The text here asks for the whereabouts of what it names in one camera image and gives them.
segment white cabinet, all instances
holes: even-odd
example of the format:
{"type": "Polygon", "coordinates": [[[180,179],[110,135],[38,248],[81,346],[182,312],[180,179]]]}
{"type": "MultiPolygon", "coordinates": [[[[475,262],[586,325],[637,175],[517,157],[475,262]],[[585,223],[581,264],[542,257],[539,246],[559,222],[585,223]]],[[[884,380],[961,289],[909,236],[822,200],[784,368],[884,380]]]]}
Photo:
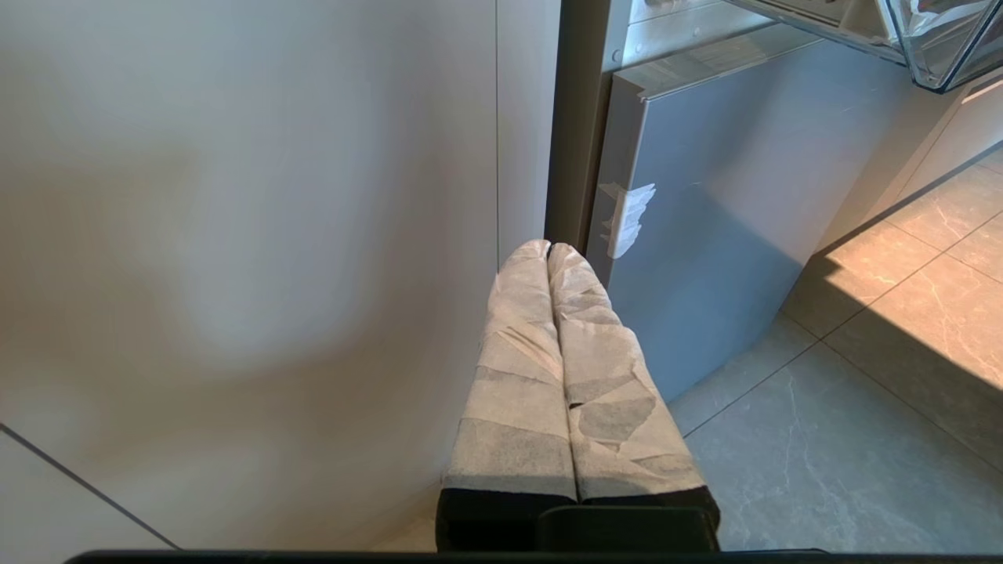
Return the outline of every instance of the white cabinet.
{"type": "Polygon", "coordinates": [[[947,127],[897,198],[904,200],[1003,140],[1003,72],[966,87],[947,127]]]}

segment marble tile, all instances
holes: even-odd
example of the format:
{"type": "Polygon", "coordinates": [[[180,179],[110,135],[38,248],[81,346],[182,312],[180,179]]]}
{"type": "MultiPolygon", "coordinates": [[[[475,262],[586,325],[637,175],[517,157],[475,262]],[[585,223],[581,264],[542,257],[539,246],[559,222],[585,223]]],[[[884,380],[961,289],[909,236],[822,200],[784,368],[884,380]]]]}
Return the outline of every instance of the marble tile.
{"type": "Polygon", "coordinates": [[[1003,174],[1003,148],[997,149],[979,161],[979,165],[1003,174]]]}
{"type": "Polygon", "coordinates": [[[1003,551],[1003,474],[822,343],[687,443],[724,550],[1003,551]]]}
{"type": "Polygon", "coordinates": [[[825,342],[1003,470],[1003,284],[938,257],[825,342]]]}
{"type": "Polygon", "coordinates": [[[1003,282],[1003,214],[962,239],[948,254],[1003,282]]]}
{"type": "Polygon", "coordinates": [[[170,547],[0,433],[0,562],[59,563],[129,548],[170,547]]]}
{"type": "Polygon", "coordinates": [[[937,253],[881,222],[826,255],[812,257],[787,296],[783,312],[823,337],[937,253]]]}
{"type": "Polygon", "coordinates": [[[1001,211],[1003,174],[974,165],[887,221],[944,251],[1001,211]]]}
{"type": "Polygon", "coordinates": [[[816,340],[789,317],[778,314],[751,348],[669,402],[679,431],[688,435],[816,340]]]}

